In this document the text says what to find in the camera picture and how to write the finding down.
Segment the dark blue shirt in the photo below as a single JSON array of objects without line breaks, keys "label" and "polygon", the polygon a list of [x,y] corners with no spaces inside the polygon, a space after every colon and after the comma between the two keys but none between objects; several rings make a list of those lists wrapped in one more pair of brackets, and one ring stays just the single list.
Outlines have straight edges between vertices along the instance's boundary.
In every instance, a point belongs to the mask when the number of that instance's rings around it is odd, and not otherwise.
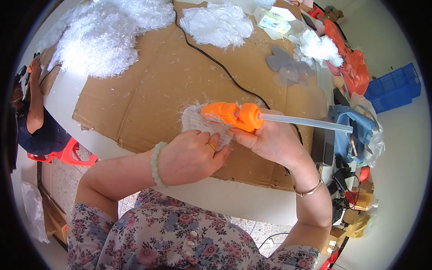
[{"label": "dark blue shirt", "polygon": [[18,143],[28,153],[47,155],[62,151],[70,140],[70,135],[54,120],[44,107],[44,124],[33,134],[27,129],[27,115],[30,102],[23,101],[23,106],[17,112]]}]

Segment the black power cord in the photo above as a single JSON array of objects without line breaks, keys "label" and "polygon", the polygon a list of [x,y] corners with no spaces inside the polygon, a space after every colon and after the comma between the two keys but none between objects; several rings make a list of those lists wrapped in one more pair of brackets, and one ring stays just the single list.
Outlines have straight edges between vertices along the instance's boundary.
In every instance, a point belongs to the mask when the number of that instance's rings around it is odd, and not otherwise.
[{"label": "black power cord", "polygon": [[[191,43],[189,43],[189,41],[187,41],[186,32],[185,32],[185,31],[183,30],[183,28],[182,28],[180,25],[178,25],[178,23],[177,23],[177,17],[178,17],[177,11],[174,10],[174,12],[175,12],[175,25],[183,31],[184,39],[185,39],[187,45],[189,45],[190,47],[192,47],[192,48],[194,48],[195,50],[199,51],[200,53],[204,54],[204,55],[205,55],[207,58],[209,58],[211,61],[213,61],[213,62],[215,62],[216,64],[218,64],[218,65],[219,65],[219,66],[220,66],[220,67],[221,67],[221,68],[226,72],[226,74],[228,75],[228,77],[230,78],[230,80],[231,80],[231,81],[232,81],[232,82],[233,82],[233,83],[234,83],[238,88],[240,88],[241,90],[243,90],[243,91],[245,91],[245,92],[247,92],[247,93],[249,93],[249,94],[251,94],[251,95],[254,95],[254,96],[256,96],[257,98],[261,99],[261,100],[263,101],[264,105],[266,105],[267,109],[270,110],[270,109],[271,109],[270,106],[267,104],[267,102],[266,102],[262,97],[260,97],[259,95],[255,94],[255,93],[253,93],[253,92],[251,92],[251,91],[245,89],[245,88],[242,87],[241,85],[239,85],[239,84],[236,82],[236,80],[231,76],[231,74],[230,74],[229,71],[226,69],[226,67],[225,67],[224,65],[222,65],[218,60],[216,60],[216,59],[214,59],[213,57],[209,56],[206,52],[204,52],[203,50],[201,50],[201,49],[198,48],[197,46],[193,46]],[[300,143],[303,145],[303,139],[302,139],[302,135],[300,134],[299,127],[298,127],[296,124],[291,124],[291,125],[293,125],[293,126],[295,127],[295,129],[297,130],[297,134],[299,135]]]},{"label": "black power cord", "polygon": [[348,190],[349,194],[351,195],[351,198],[353,199],[354,204],[353,204],[353,206],[351,206],[349,208],[345,207],[344,210],[354,209],[356,207],[357,201],[359,200],[359,195],[360,195],[360,179],[359,179],[359,177],[357,175],[353,175],[353,176],[357,177],[357,181],[359,182],[359,190],[357,191],[357,198],[354,200],[354,196],[353,196],[352,192],[350,190]]},{"label": "black power cord", "polygon": [[42,82],[44,81],[44,79],[45,79],[48,75],[50,75],[51,71],[53,71],[54,68],[55,68],[55,67],[58,67],[58,66],[61,66],[61,64],[55,65],[55,66],[54,66],[50,71],[48,71],[48,73],[44,76],[44,78],[42,79],[42,81],[41,81],[41,83],[39,84],[39,86],[42,85]]},{"label": "black power cord", "polygon": [[261,246],[258,248],[258,250],[260,250],[260,248],[265,244],[265,242],[267,242],[267,240],[270,239],[270,238],[272,238],[273,236],[276,236],[276,235],[287,235],[287,234],[289,234],[289,232],[280,232],[280,233],[276,233],[274,235],[270,235],[269,237],[267,237],[266,240],[264,240],[264,242],[261,244]]}]

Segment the blue bag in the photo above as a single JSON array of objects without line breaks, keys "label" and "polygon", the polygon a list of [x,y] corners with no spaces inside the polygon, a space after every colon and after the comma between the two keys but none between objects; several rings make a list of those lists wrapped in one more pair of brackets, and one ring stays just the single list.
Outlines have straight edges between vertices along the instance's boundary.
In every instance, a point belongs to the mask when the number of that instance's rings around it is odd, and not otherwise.
[{"label": "blue bag", "polygon": [[372,139],[372,129],[376,123],[356,112],[351,107],[335,105],[330,106],[328,116],[334,123],[352,126],[353,133],[335,131],[334,133],[334,154],[341,155],[345,162],[362,162],[364,157],[365,145],[367,146]]}]

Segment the gold bangle bracelet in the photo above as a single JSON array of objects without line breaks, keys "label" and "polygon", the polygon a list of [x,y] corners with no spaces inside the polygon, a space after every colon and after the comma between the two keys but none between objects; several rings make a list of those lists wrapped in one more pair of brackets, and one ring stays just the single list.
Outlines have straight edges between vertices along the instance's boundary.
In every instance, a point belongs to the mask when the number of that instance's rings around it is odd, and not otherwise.
[{"label": "gold bangle bracelet", "polygon": [[313,190],[311,190],[310,192],[308,192],[308,193],[298,193],[297,190],[295,190],[295,187],[294,187],[294,192],[295,192],[297,195],[299,195],[300,197],[303,198],[303,197],[306,196],[306,195],[311,195],[312,193],[314,193],[315,190],[317,190],[317,189],[321,186],[322,183],[323,183],[323,179],[320,177],[320,182],[319,182],[318,185],[317,185]]}]

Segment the white shaggy fabric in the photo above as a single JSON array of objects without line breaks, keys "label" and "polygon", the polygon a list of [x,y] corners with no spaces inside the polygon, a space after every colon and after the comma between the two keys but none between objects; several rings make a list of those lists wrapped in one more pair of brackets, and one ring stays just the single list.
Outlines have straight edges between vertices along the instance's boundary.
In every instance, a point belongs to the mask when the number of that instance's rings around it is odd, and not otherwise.
[{"label": "white shaggy fabric", "polygon": [[328,36],[320,39],[314,31],[307,29],[298,36],[289,35],[288,39],[299,45],[304,56],[314,58],[321,66],[324,60],[329,60],[335,67],[343,64],[343,59],[340,57],[335,43]]},{"label": "white shaggy fabric", "polygon": [[180,26],[197,44],[213,44],[224,49],[240,47],[245,43],[243,38],[249,38],[254,30],[241,7],[229,2],[183,9],[183,16]]},{"label": "white shaggy fabric", "polygon": [[[62,64],[72,73],[106,78],[123,73],[138,61],[136,36],[174,21],[168,0],[97,0],[75,8],[53,32],[68,23],[48,66]],[[45,37],[41,44],[51,44]]]},{"label": "white shaggy fabric", "polygon": [[90,7],[90,2],[81,4],[73,9],[68,10],[60,19],[51,27],[48,33],[41,39],[37,46],[37,51],[42,53],[44,49],[48,49],[57,41],[60,40],[62,34],[70,24],[73,18],[76,18],[79,14],[85,12]]},{"label": "white shaggy fabric", "polygon": [[232,137],[226,134],[226,131],[232,126],[222,125],[214,122],[207,122],[201,116],[201,110],[204,108],[205,105],[207,104],[202,104],[198,106],[191,105],[183,110],[183,113],[181,115],[181,131],[184,132],[187,130],[200,130],[201,132],[210,132],[210,135],[219,132],[220,140],[217,147],[217,150],[219,151],[224,145],[229,144],[229,142],[232,140]]},{"label": "white shaggy fabric", "polygon": [[96,0],[118,6],[138,24],[138,33],[164,28],[175,18],[174,7],[169,0]]}]

